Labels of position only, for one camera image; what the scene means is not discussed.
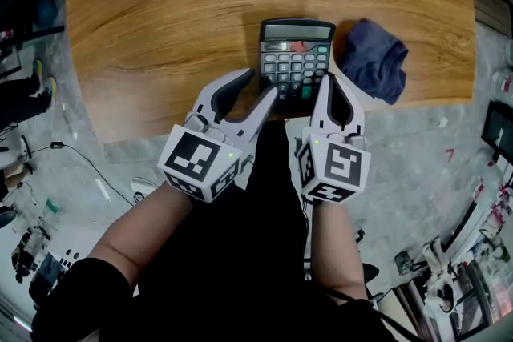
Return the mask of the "dark blue cloth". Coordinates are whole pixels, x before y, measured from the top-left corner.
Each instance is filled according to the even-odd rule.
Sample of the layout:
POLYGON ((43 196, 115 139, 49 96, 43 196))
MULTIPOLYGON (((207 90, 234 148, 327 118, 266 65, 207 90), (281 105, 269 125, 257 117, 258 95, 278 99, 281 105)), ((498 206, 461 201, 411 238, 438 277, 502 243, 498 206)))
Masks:
POLYGON ((363 18, 346 35, 337 67, 370 97, 394 105, 406 87, 402 65, 407 55, 408 49, 399 38, 363 18))

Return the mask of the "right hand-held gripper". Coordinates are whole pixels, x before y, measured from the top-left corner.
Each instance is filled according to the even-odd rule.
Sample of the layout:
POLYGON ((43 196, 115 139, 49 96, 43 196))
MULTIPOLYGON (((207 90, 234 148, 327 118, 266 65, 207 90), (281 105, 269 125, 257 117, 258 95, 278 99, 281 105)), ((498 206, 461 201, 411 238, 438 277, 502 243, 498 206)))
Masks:
POLYGON ((365 190, 371 154, 365 150, 364 126, 353 91, 335 74, 325 74, 297 152, 303 197, 344 203, 365 190))

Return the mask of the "black office chair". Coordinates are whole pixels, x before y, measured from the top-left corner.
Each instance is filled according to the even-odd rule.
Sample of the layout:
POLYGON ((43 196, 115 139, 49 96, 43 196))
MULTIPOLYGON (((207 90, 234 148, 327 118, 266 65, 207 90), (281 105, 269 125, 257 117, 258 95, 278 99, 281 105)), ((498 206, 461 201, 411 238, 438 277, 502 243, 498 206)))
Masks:
MULTIPOLYGON (((356 232, 356 235, 355 235, 356 243, 359 244, 363 240, 364 236, 365 236, 364 230, 361 229, 361 228, 358 229, 357 232, 356 232)), ((371 303, 377 302, 378 300, 380 300, 384 296, 384 294, 382 292, 379 292, 378 294, 373 295, 370 292, 367 284, 371 280, 376 278, 380 271, 379 271, 379 269, 377 267, 375 267, 372 264, 363 263, 362 266, 363 266, 363 273, 364 273, 364 281, 365 281, 365 289, 366 289, 367 298, 368 298, 368 300, 371 303)))

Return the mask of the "person's left forearm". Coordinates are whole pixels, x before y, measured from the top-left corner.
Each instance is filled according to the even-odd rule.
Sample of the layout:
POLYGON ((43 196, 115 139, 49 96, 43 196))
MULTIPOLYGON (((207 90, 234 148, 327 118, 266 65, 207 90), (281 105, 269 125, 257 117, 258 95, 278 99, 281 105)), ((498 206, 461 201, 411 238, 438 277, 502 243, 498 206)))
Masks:
POLYGON ((165 183, 119 217, 89 256, 115 267, 135 288, 146 266, 191 211, 188 196, 165 183))

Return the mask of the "person's black shirt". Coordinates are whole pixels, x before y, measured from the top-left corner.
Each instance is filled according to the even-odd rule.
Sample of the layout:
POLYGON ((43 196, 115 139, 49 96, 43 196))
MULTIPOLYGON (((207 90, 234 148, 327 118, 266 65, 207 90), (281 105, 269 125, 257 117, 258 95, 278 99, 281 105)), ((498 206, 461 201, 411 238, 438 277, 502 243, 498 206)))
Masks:
POLYGON ((394 342, 368 298, 312 278, 312 216, 284 121, 262 127, 245 188, 190 200, 135 288, 103 260, 75 263, 36 312, 32 342, 394 342))

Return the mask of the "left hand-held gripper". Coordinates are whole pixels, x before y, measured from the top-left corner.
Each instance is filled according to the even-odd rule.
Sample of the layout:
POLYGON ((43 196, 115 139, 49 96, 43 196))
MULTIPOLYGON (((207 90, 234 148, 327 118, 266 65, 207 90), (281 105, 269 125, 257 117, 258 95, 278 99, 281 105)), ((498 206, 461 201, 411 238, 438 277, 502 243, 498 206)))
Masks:
POLYGON ((277 87, 268 87, 243 119, 225 119, 254 74, 252 68, 231 71, 201 90, 185 123, 172 128, 158 161, 169 185, 211 203, 234 183, 247 158, 244 149, 278 95, 277 87))

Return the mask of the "person's right forearm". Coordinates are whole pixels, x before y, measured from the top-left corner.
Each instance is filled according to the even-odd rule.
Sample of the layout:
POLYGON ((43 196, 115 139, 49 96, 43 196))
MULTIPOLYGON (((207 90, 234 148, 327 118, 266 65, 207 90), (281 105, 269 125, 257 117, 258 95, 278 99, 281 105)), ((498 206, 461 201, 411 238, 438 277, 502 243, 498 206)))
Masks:
POLYGON ((313 280, 357 300, 366 300, 362 260, 349 212, 342 204, 313 208, 311 239, 313 280))

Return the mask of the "clear water jug red label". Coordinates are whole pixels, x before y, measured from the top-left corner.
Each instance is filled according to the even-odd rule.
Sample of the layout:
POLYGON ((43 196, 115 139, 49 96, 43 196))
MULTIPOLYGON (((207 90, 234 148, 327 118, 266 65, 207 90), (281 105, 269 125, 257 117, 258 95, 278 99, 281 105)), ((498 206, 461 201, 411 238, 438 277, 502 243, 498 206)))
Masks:
POLYGON ((491 89, 495 96, 511 95, 513 93, 513 71, 496 71, 491 77, 491 89))

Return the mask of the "white board black squares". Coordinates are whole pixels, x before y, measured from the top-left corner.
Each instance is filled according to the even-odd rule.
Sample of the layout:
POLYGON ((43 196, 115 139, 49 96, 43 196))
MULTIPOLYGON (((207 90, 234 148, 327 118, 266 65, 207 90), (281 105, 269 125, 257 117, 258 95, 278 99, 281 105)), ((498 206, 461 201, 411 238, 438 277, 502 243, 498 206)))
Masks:
POLYGON ((100 235, 87 235, 69 239, 54 238, 44 248, 44 258, 38 274, 51 286, 55 286, 76 262, 89 255, 99 237, 100 235))

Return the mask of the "black calculator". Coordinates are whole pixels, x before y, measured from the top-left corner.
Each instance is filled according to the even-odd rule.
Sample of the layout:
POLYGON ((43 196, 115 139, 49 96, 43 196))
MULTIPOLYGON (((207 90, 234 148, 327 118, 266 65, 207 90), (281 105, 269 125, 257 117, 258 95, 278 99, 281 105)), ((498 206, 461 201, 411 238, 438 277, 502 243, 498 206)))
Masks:
POLYGON ((336 26, 312 18, 271 18, 260 27, 260 89, 277 88, 272 114, 309 115, 329 70, 336 26))

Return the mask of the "black flat monitor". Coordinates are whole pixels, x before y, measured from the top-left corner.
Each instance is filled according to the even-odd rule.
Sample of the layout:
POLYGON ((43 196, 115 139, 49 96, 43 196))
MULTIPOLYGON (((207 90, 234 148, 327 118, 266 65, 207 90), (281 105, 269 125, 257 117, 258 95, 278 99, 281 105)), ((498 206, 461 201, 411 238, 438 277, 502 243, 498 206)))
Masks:
POLYGON ((481 138, 513 165, 513 107, 490 101, 481 138))

